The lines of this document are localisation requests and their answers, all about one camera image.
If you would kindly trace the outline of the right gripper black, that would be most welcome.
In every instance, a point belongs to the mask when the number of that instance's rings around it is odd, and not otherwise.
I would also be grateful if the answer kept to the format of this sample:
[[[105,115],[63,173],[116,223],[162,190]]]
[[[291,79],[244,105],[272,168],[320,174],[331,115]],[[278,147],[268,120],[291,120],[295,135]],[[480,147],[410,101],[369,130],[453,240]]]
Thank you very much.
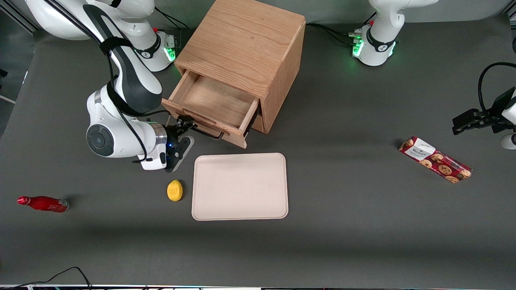
[[[166,140],[179,141],[179,138],[188,131],[198,132],[198,126],[195,124],[195,119],[189,115],[179,115],[175,125],[165,126]]]

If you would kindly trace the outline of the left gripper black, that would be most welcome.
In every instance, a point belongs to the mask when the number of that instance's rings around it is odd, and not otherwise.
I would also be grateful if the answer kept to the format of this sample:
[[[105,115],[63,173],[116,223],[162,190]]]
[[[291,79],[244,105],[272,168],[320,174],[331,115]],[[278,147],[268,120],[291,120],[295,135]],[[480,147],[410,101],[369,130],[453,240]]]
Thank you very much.
[[[511,121],[502,116],[502,112],[508,106],[510,100],[511,90],[509,89],[499,95],[494,100],[492,107],[487,110],[482,98],[481,108],[486,115],[483,117],[479,110],[467,110],[453,118],[453,135],[485,127],[490,127],[495,134],[505,130],[511,130]]]

